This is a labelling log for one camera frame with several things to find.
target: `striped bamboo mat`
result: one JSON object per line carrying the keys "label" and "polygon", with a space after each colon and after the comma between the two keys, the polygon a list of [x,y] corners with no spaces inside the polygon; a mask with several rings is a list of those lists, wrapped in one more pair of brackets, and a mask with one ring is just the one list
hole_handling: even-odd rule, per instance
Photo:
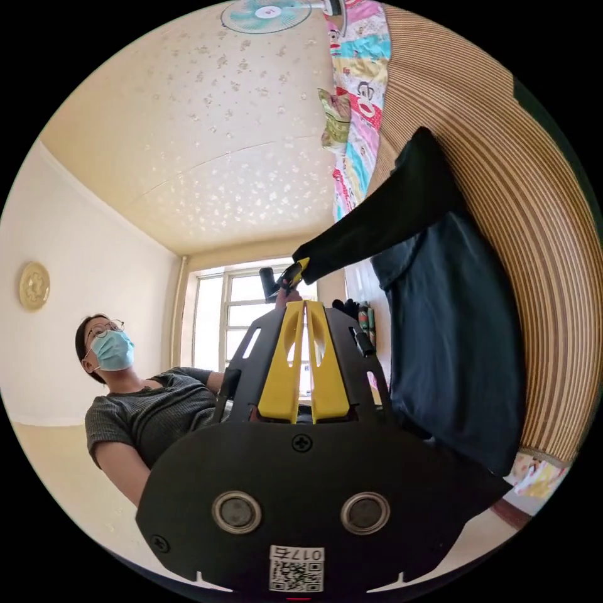
{"label": "striped bamboo mat", "polygon": [[528,368],[522,451],[566,466],[603,377],[603,254],[589,205],[558,146],[515,100],[511,73],[432,21],[384,8],[392,54],[368,194],[428,127],[515,290]]}

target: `gray t-shirt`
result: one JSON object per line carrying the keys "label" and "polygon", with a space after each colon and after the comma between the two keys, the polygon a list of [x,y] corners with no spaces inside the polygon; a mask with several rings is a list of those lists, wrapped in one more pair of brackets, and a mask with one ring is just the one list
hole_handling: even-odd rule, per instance
{"label": "gray t-shirt", "polygon": [[[206,387],[211,371],[176,367],[152,377],[163,387],[98,396],[86,413],[88,451],[97,464],[99,442],[133,446],[147,467],[177,440],[210,421],[216,396]],[[229,414],[224,411],[222,420]]]}

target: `pillow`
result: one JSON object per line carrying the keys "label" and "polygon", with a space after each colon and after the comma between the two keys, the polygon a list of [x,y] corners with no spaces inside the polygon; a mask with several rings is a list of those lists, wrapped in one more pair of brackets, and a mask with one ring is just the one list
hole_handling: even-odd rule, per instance
{"label": "pillow", "polygon": [[318,89],[318,98],[327,117],[327,127],[322,133],[322,148],[336,155],[345,155],[350,131],[350,97],[348,93],[337,96]]}

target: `hand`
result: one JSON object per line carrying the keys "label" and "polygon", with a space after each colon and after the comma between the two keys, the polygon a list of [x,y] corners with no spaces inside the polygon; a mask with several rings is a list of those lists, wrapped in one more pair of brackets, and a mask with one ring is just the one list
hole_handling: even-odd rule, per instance
{"label": "hand", "polygon": [[279,289],[276,294],[276,307],[284,308],[289,302],[300,302],[302,300],[302,296],[297,292],[296,289],[293,289],[289,295],[287,295],[286,289]]}

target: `face mask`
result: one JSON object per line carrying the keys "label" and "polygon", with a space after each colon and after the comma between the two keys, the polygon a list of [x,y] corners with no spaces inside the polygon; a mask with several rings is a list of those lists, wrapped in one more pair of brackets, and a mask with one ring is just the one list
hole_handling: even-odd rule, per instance
{"label": "face mask", "polygon": [[90,346],[102,371],[123,371],[134,364],[134,344],[123,331],[107,331]]}

